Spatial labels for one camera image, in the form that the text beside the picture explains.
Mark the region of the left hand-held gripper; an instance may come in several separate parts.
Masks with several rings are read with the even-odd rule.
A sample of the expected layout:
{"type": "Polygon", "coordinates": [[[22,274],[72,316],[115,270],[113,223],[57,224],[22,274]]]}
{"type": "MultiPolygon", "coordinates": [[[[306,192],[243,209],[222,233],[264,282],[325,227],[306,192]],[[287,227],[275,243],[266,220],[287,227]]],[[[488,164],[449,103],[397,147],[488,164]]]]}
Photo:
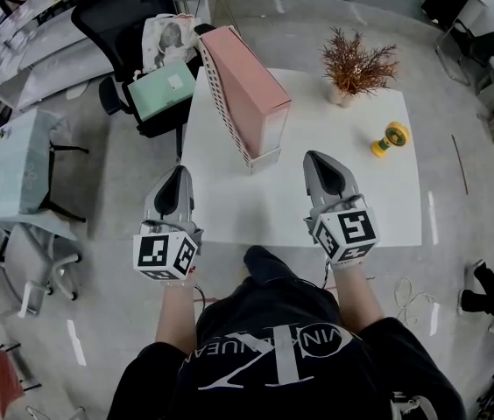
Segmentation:
{"type": "Polygon", "coordinates": [[[187,279],[203,235],[191,221],[193,210],[192,177],[186,167],[178,165],[166,172],[146,196],[148,220],[141,222],[139,234],[133,237],[135,271],[157,281],[187,279]]]}

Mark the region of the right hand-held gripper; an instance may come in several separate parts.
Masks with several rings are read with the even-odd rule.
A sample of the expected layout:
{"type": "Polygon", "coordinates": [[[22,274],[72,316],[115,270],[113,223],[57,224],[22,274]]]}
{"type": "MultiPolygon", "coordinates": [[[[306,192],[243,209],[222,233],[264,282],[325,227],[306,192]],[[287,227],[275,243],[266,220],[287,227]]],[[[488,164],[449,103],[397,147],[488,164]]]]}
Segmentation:
{"type": "Polygon", "coordinates": [[[303,159],[307,196],[313,208],[304,219],[330,264],[361,264],[379,243],[376,216],[353,173],[330,155],[308,151],[303,159]],[[341,198],[328,203],[329,196],[341,198]]]}

